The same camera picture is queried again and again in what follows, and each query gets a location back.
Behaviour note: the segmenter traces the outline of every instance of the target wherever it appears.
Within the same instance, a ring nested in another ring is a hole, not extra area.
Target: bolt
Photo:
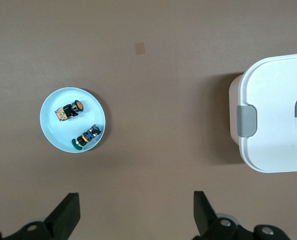
[[[227,219],[222,219],[222,220],[220,221],[220,224],[222,224],[224,227],[229,227],[229,226],[231,226],[231,222],[230,222],[229,220],[227,220]]]
[[[273,235],[274,234],[273,230],[270,229],[267,226],[265,226],[265,227],[262,228],[262,232],[265,233],[265,234],[267,234],[267,235]]]

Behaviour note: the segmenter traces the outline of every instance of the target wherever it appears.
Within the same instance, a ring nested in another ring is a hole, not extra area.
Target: plate
[[[55,111],[75,100],[83,104],[84,110],[76,117],[60,121]],[[101,140],[106,125],[105,114],[99,101],[89,92],[76,87],[65,87],[51,93],[40,109],[39,122],[47,140],[68,153],[82,153],[93,148]],[[83,146],[82,150],[75,149],[72,139],[81,136],[94,124],[101,133]]]

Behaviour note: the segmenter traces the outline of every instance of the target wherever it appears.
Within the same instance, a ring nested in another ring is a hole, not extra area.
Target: white lid
[[[252,136],[240,137],[244,161],[260,172],[297,171],[297,54],[251,66],[239,84],[238,103],[255,109]]]

